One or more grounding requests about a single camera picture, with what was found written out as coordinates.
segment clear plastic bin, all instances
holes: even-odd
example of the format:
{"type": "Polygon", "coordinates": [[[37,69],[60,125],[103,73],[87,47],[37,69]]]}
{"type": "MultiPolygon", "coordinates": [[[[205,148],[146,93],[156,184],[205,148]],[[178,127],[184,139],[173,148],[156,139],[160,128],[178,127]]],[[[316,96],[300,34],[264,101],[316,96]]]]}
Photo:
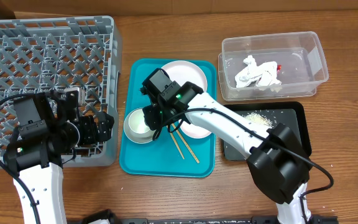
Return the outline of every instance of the clear plastic bin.
{"type": "Polygon", "coordinates": [[[256,35],[224,39],[219,55],[219,83],[226,101],[313,96],[328,80],[328,69],[315,32],[256,35]],[[236,88],[234,77],[252,55],[257,65],[276,61],[281,85],[236,88]]]}

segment metal grid rack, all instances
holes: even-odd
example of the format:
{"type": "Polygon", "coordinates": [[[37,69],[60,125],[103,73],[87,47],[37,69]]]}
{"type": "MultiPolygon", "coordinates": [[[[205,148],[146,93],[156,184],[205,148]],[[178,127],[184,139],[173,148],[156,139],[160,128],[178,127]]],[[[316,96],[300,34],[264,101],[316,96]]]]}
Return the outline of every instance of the metal grid rack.
{"type": "MultiPolygon", "coordinates": [[[[78,86],[86,90],[82,114],[107,111],[118,121],[117,76],[122,40],[108,16],[0,21],[0,100],[78,86]]],[[[17,118],[13,101],[0,107],[0,160],[17,118]]],[[[67,167],[108,166],[116,159],[117,130],[104,144],[77,148],[67,167]]],[[[71,155],[62,155],[67,161],[71,155]]]]}

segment chopstick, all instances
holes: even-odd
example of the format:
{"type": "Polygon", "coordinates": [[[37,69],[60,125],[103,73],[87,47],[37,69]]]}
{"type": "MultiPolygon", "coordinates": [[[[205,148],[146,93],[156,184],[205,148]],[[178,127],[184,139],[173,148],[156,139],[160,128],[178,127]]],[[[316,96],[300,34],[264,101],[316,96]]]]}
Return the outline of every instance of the chopstick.
{"type": "MultiPolygon", "coordinates": [[[[177,128],[174,124],[171,124],[172,127],[175,129],[177,128]]],[[[190,146],[187,144],[187,142],[185,141],[185,139],[183,138],[183,136],[180,134],[180,132],[177,130],[177,134],[179,135],[180,139],[183,141],[183,143],[185,143],[185,146],[187,147],[187,149],[189,150],[190,154],[193,156],[194,160],[199,164],[200,161],[198,160],[198,158],[196,157],[196,155],[194,154],[193,150],[191,150],[190,146]]]]}
{"type": "Polygon", "coordinates": [[[178,145],[178,143],[177,143],[177,140],[175,139],[175,137],[173,136],[172,133],[170,133],[170,134],[171,134],[171,138],[172,138],[173,142],[174,142],[175,145],[177,146],[177,149],[178,149],[178,151],[179,151],[181,157],[182,157],[183,159],[185,159],[185,157],[184,157],[183,154],[181,153],[181,150],[180,150],[180,147],[179,147],[179,145],[178,145]]]}

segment blue tray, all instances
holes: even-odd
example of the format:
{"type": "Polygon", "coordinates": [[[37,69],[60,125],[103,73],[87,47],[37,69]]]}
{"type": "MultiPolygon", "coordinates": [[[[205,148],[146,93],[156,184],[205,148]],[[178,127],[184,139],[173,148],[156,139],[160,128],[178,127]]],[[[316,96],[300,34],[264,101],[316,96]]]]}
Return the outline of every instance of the blue tray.
{"type": "MultiPolygon", "coordinates": [[[[142,96],[139,91],[142,87],[142,82],[156,68],[161,68],[166,63],[172,61],[174,60],[145,58],[133,64],[129,79],[125,118],[134,109],[150,105],[149,97],[142,96]]],[[[215,67],[206,61],[189,60],[189,62],[196,64],[204,71],[208,81],[207,92],[216,99],[215,67]]],[[[196,154],[200,161],[199,164],[196,163],[178,134],[175,133],[175,139],[185,159],[181,158],[175,143],[173,143],[167,129],[164,128],[156,141],[147,144],[136,144],[129,140],[124,132],[122,132],[121,152],[119,156],[121,168],[129,174],[140,175],[174,177],[206,177],[210,175],[215,166],[215,135],[211,134],[203,139],[192,139],[184,133],[181,134],[196,154]]]]}

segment wooden table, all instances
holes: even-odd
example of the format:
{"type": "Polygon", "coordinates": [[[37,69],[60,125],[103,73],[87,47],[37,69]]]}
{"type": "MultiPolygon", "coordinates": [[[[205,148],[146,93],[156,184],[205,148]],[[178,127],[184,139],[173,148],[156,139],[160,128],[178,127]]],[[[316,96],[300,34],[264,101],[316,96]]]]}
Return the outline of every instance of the wooden table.
{"type": "MultiPolygon", "coordinates": [[[[335,178],[333,189],[308,196],[312,213],[358,223],[358,11],[116,17],[124,40],[119,78],[119,139],[132,64],[140,58],[207,60],[218,66],[227,37],[315,31],[330,78],[303,104],[313,148],[311,159],[335,178]]],[[[221,103],[220,90],[218,99],[221,103]]],[[[277,214],[254,185],[245,162],[225,160],[217,143],[216,166],[204,179],[129,175],[118,161],[109,167],[64,169],[68,218],[110,208],[120,218],[224,218],[277,214]]],[[[309,189],[327,178],[311,171],[309,189]]],[[[12,179],[0,170],[0,223],[22,223],[12,179]]]]}

